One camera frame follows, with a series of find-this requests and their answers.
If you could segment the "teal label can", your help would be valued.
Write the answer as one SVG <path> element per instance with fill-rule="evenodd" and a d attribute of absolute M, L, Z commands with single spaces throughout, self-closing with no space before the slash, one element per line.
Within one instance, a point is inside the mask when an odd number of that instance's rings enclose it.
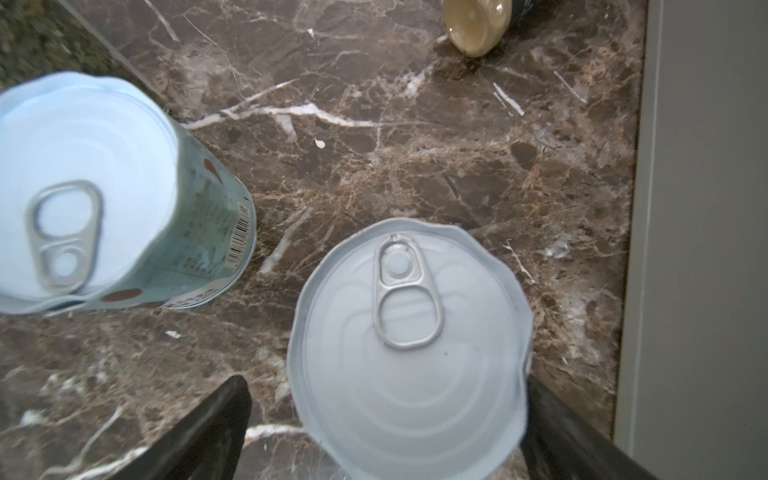
<path fill-rule="evenodd" d="M 203 305 L 253 255 L 252 196 L 126 80 L 60 72 L 1 96 L 1 310 Z"/>

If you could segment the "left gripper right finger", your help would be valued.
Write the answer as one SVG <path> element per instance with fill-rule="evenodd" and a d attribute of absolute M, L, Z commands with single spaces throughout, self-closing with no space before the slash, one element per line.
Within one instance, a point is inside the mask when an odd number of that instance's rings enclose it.
<path fill-rule="evenodd" d="M 535 377 L 527 390 L 521 449 L 532 479 L 656 479 Z"/>

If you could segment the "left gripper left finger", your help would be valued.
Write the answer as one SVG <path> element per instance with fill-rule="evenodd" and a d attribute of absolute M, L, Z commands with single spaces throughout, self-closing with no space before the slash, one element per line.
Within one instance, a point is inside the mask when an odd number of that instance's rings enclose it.
<path fill-rule="evenodd" d="M 113 480 L 231 479 L 252 408 L 248 384 L 233 375 Z"/>

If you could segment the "green label can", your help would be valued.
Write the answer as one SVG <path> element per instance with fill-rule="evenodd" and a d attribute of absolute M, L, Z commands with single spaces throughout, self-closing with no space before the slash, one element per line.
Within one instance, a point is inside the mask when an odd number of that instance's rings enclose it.
<path fill-rule="evenodd" d="M 527 427 L 533 313 L 465 230 L 410 218 L 334 247 L 299 296 L 287 374 L 354 479 L 484 479 Z"/>

